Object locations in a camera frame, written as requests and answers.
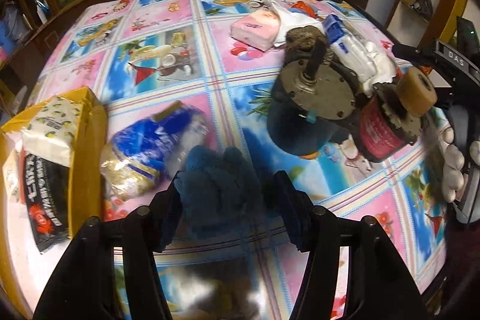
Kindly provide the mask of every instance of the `rubber wheel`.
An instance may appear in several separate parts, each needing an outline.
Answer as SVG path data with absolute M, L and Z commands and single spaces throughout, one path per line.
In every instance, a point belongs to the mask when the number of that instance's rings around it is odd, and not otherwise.
M 397 85 L 403 107 L 414 117 L 422 117 L 437 102 L 437 93 L 428 76 L 410 67 Z

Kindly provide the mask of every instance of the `plastic bag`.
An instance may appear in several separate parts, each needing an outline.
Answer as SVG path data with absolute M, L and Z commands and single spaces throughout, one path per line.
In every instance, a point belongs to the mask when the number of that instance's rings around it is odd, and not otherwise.
M 174 176 L 207 133 L 202 112 L 176 102 L 114 134 L 100 155 L 100 172 L 118 198 L 138 197 L 164 174 Z
M 336 15 L 323 22 L 325 35 L 340 62 L 353 70 L 367 96 L 372 95 L 375 83 L 391 83 L 397 73 L 395 64 L 375 43 L 349 31 Z

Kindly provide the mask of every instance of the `blue towel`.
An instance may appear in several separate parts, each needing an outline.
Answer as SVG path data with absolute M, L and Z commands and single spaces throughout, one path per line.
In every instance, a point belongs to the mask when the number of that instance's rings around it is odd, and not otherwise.
M 175 187 L 183 218 L 195 238 L 231 231 L 252 221 L 263 208 L 255 171 L 235 147 L 227 147 L 223 155 L 207 147 L 194 147 Z

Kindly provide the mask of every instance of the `tissue pack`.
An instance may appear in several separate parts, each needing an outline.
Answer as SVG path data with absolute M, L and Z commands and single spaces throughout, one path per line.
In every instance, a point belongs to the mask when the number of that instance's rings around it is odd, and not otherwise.
M 268 51 L 277 37 L 280 19 L 270 10 L 257 10 L 231 25 L 230 35 L 242 43 Z

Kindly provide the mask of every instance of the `plastic wrap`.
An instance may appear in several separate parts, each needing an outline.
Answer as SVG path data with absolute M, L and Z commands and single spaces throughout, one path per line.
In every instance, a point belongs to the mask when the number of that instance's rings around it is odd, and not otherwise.
M 395 64 L 375 43 L 349 31 L 333 14 L 325 19 L 323 28 L 330 48 L 345 67 L 357 74 L 367 96 L 371 96 L 375 83 L 392 82 L 397 72 Z
M 118 198 L 138 197 L 163 175 L 173 176 L 206 134 L 202 113 L 176 102 L 114 134 L 102 150 L 100 172 Z
M 81 103 L 55 97 L 22 129 L 23 148 L 51 162 L 70 167 Z

